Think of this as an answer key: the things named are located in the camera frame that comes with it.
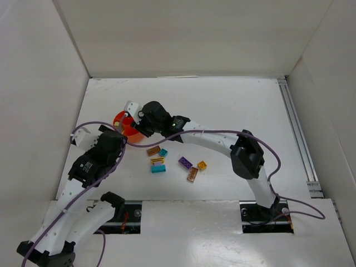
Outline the small teal lego brick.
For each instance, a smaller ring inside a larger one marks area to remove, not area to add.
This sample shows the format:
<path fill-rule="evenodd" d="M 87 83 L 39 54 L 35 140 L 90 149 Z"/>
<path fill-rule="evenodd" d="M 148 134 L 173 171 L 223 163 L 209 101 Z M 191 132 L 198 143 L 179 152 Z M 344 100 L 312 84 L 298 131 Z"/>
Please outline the small teal lego brick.
<path fill-rule="evenodd" d="M 167 154 L 168 154 L 168 151 L 165 150 L 165 149 L 161 149 L 160 152 L 159 152 L 159 155 L 160 155 L 161 157 L 166 157 Z"/>

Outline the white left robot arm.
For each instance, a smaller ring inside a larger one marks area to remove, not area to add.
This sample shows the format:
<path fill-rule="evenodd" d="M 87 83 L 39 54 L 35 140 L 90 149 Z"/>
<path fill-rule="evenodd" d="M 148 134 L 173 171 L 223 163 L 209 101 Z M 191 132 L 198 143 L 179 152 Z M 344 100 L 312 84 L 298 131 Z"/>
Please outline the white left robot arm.
<path fill-rule="evenodd" d="M 107 192 L 92 210 L 79 217 L 100 183 L 116 170 L 125 153 L 127 137 L 114 128 L 94 135 L 77 127 L 70 135 L 70 143 L 84 153 L 74 161 L 61 196 L 39 231 L 19 244 L 17 253 L 23 256 L 23 266 L 28 261 L 37 266 L 71 266 L 80 243 L 124 213 L 125 199 Z"/>

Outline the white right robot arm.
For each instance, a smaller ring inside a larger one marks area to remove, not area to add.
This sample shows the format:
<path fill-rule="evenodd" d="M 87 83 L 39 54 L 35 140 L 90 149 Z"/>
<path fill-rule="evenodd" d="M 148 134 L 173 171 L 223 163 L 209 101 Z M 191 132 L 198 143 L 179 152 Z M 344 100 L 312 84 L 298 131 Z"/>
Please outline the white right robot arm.
<path fill-rule="evenodd" d="M 211 130 L 187 117 L 171 116 L 157 101 L 144 106 L 130 102 L 125 111 L 133 117 L 131 126 L 146 137 L 158 133 L 171 141 L 199 145 L 227 156 L 233 172 L 249 184 L 259 211 L 272 216 L 279 198 L 270 188 L 263 149 L 250 131 Z"/>

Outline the orange round divided container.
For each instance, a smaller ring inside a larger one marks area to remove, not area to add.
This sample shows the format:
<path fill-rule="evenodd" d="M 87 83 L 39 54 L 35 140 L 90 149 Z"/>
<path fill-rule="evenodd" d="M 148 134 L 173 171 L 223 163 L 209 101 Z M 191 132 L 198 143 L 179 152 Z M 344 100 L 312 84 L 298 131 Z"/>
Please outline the orange round divided container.
<path fill-rule="evenodd" d="M 145 136 L 138 132 L 135 128 L 131 127 L 131 123 L 133 122 L 132 117 L 126 117 L 125 116 L 125 111 L 121 111 L 118 113 L 115 118 L 113 119 L 113 125 L 118 128 L 119 123 L 122 120 L 121 123 L 121 133 L 125 135 L 128 138 L 128 141 L 130 143 L 136 144 L 141 142 Z"/>

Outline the brown lego plate upper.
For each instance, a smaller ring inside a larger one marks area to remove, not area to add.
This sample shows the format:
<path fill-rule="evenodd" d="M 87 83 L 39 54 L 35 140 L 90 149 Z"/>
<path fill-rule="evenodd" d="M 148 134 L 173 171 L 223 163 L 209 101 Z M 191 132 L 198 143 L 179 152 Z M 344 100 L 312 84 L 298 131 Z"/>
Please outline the brown lego plate upper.
<path fill-rule="evenodd" d="M 149 148 L 149 149 L 146 150 L 148 156 L 156 155 L 156 154 L 158 154 L 160 151 L 161 151 L 161 148 L 160 148 L 159 145 L 156 145 L 156 146 L 151 147 L 151 148 Z"/>

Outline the brown lego plate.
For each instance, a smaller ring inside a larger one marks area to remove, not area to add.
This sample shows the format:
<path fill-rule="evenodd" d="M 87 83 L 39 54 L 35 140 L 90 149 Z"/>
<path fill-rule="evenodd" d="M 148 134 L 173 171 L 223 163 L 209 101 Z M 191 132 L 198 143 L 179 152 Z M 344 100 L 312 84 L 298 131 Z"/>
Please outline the brown lego plate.
<path fill-rule="evenodd" d="M 151 148 L 149 148 L 149 149 L 146 150 L 148 156 L 156 155 L 156 154 L 158 154 L 160 151 L 161 151 L 161 148 L 160 148 L 159 145 L 156 145 L 156 146 L 151 147 Z"/>
<path fill-rule="evenodd" d="M 188 176 L 187 176 L 187 181 L 194 182 L 197 177 L 198 172 L 199 172 L 199 169 L 192 167 L 189 171 Z"/>

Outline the yellow black striped lego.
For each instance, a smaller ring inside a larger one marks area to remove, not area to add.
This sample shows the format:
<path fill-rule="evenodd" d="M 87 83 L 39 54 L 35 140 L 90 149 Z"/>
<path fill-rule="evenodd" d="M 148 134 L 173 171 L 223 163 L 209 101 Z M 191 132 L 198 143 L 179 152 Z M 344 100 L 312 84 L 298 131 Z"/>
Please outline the yellow black striped lego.
<path fill-rule="evenodd" d="M 151 161 L 151 163 L 153 165 L 155 165 L 155 164 L 164 164 L 165 158 L 164 157 L 155 157 L 155 158 L 151 158 L 150 161 Z"/>

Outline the long teal lego brick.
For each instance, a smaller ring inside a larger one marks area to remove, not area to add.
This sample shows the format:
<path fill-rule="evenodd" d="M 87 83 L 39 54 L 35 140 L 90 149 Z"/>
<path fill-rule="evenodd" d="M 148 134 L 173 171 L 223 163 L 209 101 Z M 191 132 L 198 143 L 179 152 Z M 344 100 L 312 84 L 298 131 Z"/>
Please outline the long teal lego brick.
<path fill-rule="evenodd" d="M 151 172 L 153 174 L 161 173 L 161 172 L 166 172 L 166 166 L 165 165 L 153 165 L 151 166 Z"/>

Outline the purple lego plate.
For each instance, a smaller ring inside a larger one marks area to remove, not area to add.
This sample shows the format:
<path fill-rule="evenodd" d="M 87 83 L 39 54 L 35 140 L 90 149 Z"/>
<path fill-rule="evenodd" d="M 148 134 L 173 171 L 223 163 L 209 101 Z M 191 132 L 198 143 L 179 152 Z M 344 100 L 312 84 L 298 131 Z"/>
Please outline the purple lego plate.
<path fill-rule="evenodd" d="M 182 167 L 184 167 L 187 170 L 190 170 L 192 168 L 192 163 L 189 160 L 187 160 L 185 157 L 181 157 L 178 160 L 178 162 Z"/>

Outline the brown lego plate lower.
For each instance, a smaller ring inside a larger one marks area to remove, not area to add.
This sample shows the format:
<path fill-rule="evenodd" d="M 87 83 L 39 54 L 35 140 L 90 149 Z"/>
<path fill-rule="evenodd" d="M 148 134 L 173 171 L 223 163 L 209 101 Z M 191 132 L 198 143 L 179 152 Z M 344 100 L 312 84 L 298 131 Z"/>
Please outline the brown lego plate lower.
<path fill-rule="evenodd" d="M 197 177 L 198 172 L 199 172 L 199 169 L 192 167 L 189 171 L 188 176 L 187 176 L 187 181 L 194 182 Z"/>

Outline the orange yellow lego brick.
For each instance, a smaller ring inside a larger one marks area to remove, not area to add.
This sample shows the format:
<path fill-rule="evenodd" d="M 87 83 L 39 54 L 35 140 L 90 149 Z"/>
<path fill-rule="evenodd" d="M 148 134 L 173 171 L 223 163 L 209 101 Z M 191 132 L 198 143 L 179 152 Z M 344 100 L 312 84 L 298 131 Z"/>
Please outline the orange yellow lego brick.
<path fill-rule="evenodd" d="M 199 170 L 203 171 L 207 168 L 207 164 L 205 163 L 205 161 L 200 161 L 198 164 L 197 164 Z"/>

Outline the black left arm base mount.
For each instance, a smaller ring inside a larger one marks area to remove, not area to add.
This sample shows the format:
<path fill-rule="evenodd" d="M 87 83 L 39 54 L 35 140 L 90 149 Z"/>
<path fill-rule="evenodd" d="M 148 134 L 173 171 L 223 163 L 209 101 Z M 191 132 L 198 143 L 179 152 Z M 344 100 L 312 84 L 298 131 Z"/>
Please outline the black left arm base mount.
<path fill-rule="evenodd" d="M 126 201 L 124 198 L 107 192 L 100 200 L 108 200 L 113 204 L 113 218 L 104 223 L 99 229 L 105 234 L 139 234 L 141 232 L 141 201 Z"/>

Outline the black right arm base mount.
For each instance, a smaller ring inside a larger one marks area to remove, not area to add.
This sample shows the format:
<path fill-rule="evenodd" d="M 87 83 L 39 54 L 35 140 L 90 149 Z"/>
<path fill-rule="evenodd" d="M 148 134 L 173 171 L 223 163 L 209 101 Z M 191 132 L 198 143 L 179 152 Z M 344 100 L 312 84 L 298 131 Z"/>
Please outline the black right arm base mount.
<path fill-rule="evenodd" d="M 293 234 L 293 224 L 283 210 L 289 209 L 286 201 L 278 203 L 270 214 L 262 211 L 253 201 L 240 202 L 242 230 L 244 234 L 288 233 Z"/>

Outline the aluminium rail right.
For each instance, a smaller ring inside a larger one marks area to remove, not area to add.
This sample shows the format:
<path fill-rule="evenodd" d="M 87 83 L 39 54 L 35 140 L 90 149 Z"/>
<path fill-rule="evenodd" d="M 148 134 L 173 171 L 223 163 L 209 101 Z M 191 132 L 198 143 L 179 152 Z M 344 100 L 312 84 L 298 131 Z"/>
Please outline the aluminium rail right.
<path fill-rule="evenodd" d="M 299 155 L 303 162 L 304 171 L 307 179 L 307 187 L 312 199 L 323 199 L 324 194 L 321 185 L 318 180 L 315 167 L 306 144 L 306 140 L 299 122 L 299 118 L 289 91 L 286 78 L 277 79 L 277 84 L 280 88 L 281 96 L 284 101 L 286 112 L 291 124 L 291 129 L 295 138 L 297 148 L 299 150 Z"/>

